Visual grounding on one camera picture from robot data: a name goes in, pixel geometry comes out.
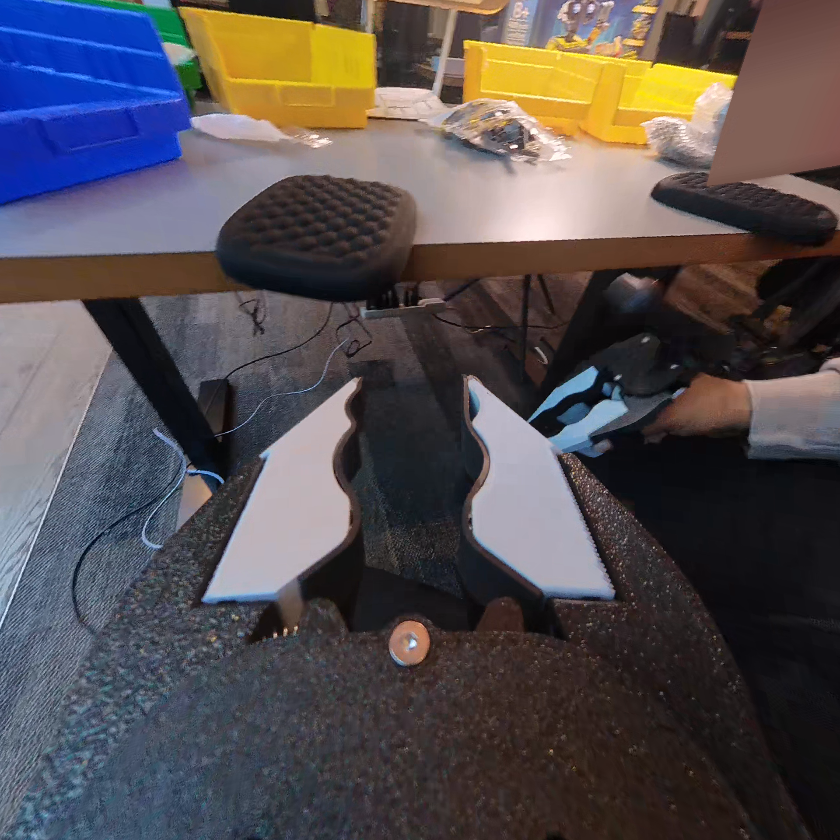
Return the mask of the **white printed sheet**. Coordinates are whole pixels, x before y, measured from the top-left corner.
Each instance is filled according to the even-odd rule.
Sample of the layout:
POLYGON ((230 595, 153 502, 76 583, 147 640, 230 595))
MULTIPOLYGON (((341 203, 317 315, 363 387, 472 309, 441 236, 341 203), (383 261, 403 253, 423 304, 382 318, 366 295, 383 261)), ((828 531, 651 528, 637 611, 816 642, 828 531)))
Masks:
POLYGON ((376 90, 366 119, 439 126, 454 106, 431 90, 376 90))

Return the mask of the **clear bag of bricks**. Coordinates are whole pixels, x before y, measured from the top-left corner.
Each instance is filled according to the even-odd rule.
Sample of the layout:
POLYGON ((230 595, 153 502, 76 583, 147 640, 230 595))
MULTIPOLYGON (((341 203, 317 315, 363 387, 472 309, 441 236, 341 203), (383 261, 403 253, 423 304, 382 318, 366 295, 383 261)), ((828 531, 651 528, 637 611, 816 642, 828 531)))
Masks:
POLYGON ((517 102, 466 102, 423 122, 439 138, 510 163, 569 163, 569 143, 517 102))

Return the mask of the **blue storage bin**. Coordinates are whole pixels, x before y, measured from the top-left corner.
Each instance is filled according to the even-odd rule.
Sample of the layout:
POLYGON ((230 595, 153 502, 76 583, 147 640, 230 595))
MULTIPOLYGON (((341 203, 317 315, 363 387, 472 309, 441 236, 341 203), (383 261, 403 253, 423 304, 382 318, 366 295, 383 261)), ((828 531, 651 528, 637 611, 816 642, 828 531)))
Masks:
POLYGON ((0 203, 179 160, 189 102, 147 13, 0 5, 0 203))

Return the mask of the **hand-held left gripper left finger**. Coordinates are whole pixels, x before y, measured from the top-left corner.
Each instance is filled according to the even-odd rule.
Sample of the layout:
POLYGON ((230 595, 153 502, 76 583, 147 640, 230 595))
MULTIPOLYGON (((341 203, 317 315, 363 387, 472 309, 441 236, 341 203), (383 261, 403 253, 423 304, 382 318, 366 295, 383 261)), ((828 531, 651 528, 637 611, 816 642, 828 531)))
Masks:
POLYGON ((314 600, 341 615, 363 577, 358 414, 363 380, 351 380, 263 455, 200 604, 275 604, 300 621, 314 600))

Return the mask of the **printed toy box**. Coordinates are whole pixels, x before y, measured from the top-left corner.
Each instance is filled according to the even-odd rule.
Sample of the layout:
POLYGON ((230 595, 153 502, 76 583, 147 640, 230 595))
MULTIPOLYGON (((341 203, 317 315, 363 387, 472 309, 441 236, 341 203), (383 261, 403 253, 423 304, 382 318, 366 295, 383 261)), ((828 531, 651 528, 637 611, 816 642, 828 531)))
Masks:
POLYGON ((506 7, 496 42, 637 60, 655 13, 658 0, 517 0, 506 7))

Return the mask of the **black wrist rest pad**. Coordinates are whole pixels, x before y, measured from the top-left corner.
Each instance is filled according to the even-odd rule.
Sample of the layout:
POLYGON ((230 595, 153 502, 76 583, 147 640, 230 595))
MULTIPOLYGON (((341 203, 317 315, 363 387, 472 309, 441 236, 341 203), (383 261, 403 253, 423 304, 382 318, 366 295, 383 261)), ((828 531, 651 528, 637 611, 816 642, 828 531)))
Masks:
POLYGON ((651 191, 651 200, 671 211, 803 247, 828 246, 836 229, 836 213, 818 203, 741 180, 707 188, 705 171, 668 174, 651 191))

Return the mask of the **person's legs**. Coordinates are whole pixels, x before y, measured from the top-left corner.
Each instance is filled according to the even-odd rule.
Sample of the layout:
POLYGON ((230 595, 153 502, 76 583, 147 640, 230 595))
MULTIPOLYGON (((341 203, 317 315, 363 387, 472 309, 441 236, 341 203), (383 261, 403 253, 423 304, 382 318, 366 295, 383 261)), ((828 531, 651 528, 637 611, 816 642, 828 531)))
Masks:
POLYGON ((840 473, 758 461, 739 436, 582 458, 720 626, 813 838, 840 834, 840 473))

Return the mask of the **clear plastic bag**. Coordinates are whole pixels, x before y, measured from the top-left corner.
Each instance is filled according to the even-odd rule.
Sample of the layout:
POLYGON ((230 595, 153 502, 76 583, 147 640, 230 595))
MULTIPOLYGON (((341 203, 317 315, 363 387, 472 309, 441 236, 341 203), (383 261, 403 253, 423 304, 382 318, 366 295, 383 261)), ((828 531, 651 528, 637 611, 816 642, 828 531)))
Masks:
POLYGON ((734 97, 734 90, 713 82, 695 97, 691 119, 678 119, 678 118, 646 119, 640 126, 646 147, 661 163, 675 163, 694 171, 707 171, 720 142, 725 110, 729 110, 729 97, 734 97))

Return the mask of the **wooden side table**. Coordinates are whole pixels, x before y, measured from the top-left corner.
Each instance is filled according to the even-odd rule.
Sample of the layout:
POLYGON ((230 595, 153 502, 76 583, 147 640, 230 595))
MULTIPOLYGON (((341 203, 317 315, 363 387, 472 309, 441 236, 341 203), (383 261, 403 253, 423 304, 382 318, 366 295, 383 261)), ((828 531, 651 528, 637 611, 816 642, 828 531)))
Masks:
POLYGON ((487 20, 503 13, 506 0, 401 0, 378 5, 378 85, 411 90, 422 82, 422 67, 437 49, 432 96, 444 85, 450 60, 454 60, 458 20, 487 20))

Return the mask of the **yellow storage bin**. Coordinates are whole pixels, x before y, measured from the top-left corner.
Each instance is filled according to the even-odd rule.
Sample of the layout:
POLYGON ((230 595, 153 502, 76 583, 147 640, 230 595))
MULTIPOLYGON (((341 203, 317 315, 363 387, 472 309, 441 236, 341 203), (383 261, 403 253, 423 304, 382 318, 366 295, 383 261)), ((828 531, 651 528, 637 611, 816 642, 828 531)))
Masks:
POLYGON ((277 130, 366 130, 376 38, 314 23, 179 7, 207 91, 277 130))

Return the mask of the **yellow bin with bricks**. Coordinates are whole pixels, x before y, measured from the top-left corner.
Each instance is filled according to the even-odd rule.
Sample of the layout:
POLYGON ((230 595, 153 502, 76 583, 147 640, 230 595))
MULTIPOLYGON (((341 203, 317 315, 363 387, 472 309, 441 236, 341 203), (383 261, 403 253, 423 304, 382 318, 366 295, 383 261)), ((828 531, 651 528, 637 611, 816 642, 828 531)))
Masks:
POLYGON ((517 102, 554 136, 581 136, 603 70, 627 70, 623 60, 525 49, 466 41, 464 104, 517 102))
POLYGON ((734 90, 737 78, 698 67, 603 60, 581 133, 603 143, 645 147, 646 119, 691 119, 695 97, 707 85, 734 90))

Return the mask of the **green storage bin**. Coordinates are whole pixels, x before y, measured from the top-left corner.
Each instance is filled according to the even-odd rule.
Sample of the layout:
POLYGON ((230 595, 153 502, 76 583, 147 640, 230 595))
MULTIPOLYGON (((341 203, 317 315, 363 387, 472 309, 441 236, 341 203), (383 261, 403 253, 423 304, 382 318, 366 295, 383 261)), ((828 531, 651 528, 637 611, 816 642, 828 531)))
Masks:
POLYGON ((120 5, 120 0, 76 0, 76 5, 149 16, 165 46, 165 56, 179 78, 185 102, 196 104, 196 91, 200 90, 200 67, 175 7, 143 7, 143 5, 120 5))

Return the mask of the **person's right forearm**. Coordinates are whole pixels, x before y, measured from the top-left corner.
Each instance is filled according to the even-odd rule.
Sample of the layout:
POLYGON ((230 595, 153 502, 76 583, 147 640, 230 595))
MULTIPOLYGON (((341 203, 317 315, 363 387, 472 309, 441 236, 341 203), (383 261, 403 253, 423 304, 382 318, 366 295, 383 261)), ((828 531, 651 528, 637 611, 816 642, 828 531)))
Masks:
POLYGON ((840 358, 810 377, 746 382, 750 399, 748 458, 840 461, 840 358))

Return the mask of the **power strip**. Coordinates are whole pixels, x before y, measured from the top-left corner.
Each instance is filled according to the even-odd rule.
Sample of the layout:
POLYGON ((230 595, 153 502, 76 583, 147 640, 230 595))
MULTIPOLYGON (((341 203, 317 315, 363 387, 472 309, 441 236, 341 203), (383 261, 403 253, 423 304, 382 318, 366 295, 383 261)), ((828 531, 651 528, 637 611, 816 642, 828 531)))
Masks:
POLYGON ((409 318, 432 318, 441 315, 450 307, 439 297, 397 297, 397 290, 388 290, 378 301, 370 301, 361 307, 363 322, 409 322, 409 318))

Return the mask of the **small clear bag white label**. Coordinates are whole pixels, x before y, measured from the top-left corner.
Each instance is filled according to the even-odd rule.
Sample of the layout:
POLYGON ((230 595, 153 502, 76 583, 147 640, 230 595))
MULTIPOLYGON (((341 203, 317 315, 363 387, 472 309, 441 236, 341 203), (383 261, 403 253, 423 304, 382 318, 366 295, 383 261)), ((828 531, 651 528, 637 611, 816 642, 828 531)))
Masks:
POLYGON ((235 143, 300 143, 307 150, 322 150, 331 142, 310 130, 277 130, 268 119, 254 119, 240 115, 200 115, 189 119, 189 130, 207 136, 214 142, 235 142, 235 143))

